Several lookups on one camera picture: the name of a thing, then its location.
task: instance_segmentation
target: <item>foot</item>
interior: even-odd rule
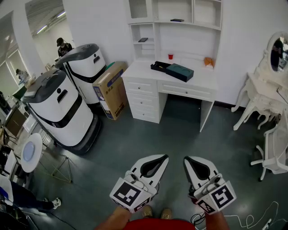
[[[56,209],[58,208],[59,206],[61,206],[62,202],[59,198],[56,198],[55,200],[52,201],[53,205],[54,205],[54,208],[53,209]]]
[[[171,209],[164,209],[161,214],[161,219],[163,220],[172,220],[172,211]]]
[[[150,205],[146,205],[142,208],[143,218],[153,218],[153,212]]]

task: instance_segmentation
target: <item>white chair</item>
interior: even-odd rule
[[[262,164],[263,166],[263,173],[259,181],[264,179],[266,169],[271,170],[273,174],[288,172],[288,166],[286,166],[288,123],[285,111],[282,113],[280,122],[273,129],[265,132],[264,137],[265,151],[256,146],[262,155],[262,159],[251,162],[251,165]]]

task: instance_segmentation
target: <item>gray floor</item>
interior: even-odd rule
[[[223,212],[239,215],[242,224],[252,214],[255,220],[263,215],[272,201],[279,202],[279,218],[288,219],[287,174],[268,173],[258,182],[262,167],[249,167],[254,159],[254,147],[263,145],[264,131],[272,124],[257,130],[256,116],[233,131],[233,125],[242,112],[231,113],[223,107],[214,106],[203,131],[200,129],[200,101],[168,97],[160,124],[133,119],[127,107],[117,121],[101,116],[103,129],[91,151],[82,156],[65,152],[71,165],[73,184],[67,184],[42,174],[34,173],[31,190],[39,199],[60,197],[62,206],[54,214],[69,222],[77,230],[91,230],[112,213],[116,205],[109,193],[119,177],[140,158],[155,154],[168,154],[169,164],[162,177],[159,195],[151,202],[154,215],[158,217],[163,208],[169,207],[174,218],[190,220],[200,210],[187,197],[189,183],[183,169],[186,155],[201,156],[212,161],[226,180],[230,180],[237,200]],[[274,218],[274,204],[259,225],[260,230],[269,218]],[[32,216],[41,230],[71,229],[54,217]],[[232,230],[242,229],[237,218],[226,218]],[[271,227],[280,230],[283,222]]]

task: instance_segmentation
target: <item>mirror frame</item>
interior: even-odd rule
[[[282,72],[275,72],[271,66],[271,52],[275,41],[283,37],[288,41],[288,33],[287,32],[277,32],[273,34],[271,39],[269,40],[267,49],[264,50],[264,57],[260,62],[259,66],[255,70],[255,75],[259,80],[264,82],[272,82],[279,84],[285,88],[288,88],[288,64],[285,66]]]

